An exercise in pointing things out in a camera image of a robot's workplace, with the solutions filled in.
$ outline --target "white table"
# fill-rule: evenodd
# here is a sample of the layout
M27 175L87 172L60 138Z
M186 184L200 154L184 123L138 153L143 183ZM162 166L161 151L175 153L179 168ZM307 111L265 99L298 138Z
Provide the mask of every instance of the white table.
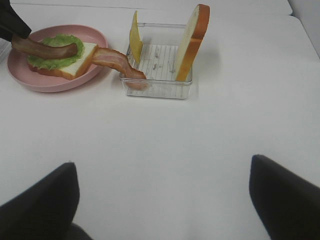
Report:
M120 51L134 13L16 10L34 31L92 26ZM151 22L163 13L139 16ZM161 19L186 18L167 14ZM319 78L320 61L303 27L285 15L214 14L188 100L127 97L109 69L73 90L33 92L2 62L0 204L74 161L74 222L95 240L267 240L249 196L251 157L264 154L320 186Z
M11 0L13 4L84 6L97 8L133 8L189 11L199 3L211 6L216 13L252 13L291 15L288 0Z

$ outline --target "cheese slice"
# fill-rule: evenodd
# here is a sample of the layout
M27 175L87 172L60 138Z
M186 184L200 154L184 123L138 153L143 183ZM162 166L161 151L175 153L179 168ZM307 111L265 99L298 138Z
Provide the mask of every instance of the cheese slice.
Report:
M137 11L134 12L132 25L130 30L130 49L136 63L140 63L140 56L143 47L143 42L140 40L139 29L138 29L138 20L137 20Z

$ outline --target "black object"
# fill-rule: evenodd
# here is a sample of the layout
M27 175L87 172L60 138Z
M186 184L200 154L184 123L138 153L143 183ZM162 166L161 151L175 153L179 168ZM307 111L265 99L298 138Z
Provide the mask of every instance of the black object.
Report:
M79 198L76 166L64 163L0 207L0 240L91 240L72 224Z
M11 42L13 34L26 39L30 33L30 27L13 10L10 0L0 0L0 38Z
M320 240L320 189L263 155L251 161L249 192L272 240Z

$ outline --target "plastic tray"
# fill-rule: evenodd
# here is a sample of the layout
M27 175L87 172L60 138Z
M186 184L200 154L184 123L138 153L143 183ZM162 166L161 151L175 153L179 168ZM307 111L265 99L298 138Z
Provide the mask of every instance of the plastic tray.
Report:
M192 84L192 67L185 81L175 80L175 57L185 25L138 23L143 42L140 63L136 63L128 46L127 57L133 68L142 71L146 80L120 79L127 96L187 99ZM147 87L137 90L127 83L145 83Z

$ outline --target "bread slice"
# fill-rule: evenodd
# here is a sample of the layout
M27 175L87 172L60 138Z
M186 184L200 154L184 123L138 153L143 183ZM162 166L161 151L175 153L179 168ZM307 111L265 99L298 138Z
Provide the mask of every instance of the bread slice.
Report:
M34 67L28 63L28 67L31 71L38 72L42 75L62 77L68 80L76 79L83 75L89 69L92 62L93 54L99 47L96 43L90 42L84 42L83 45L84 52L82 54L82 57L69 66L49 70L46 68L38 69L37 67Z
M210 7L198 4L185 26L175 57L176 81L185 81L200 44L205 36L210 18Z

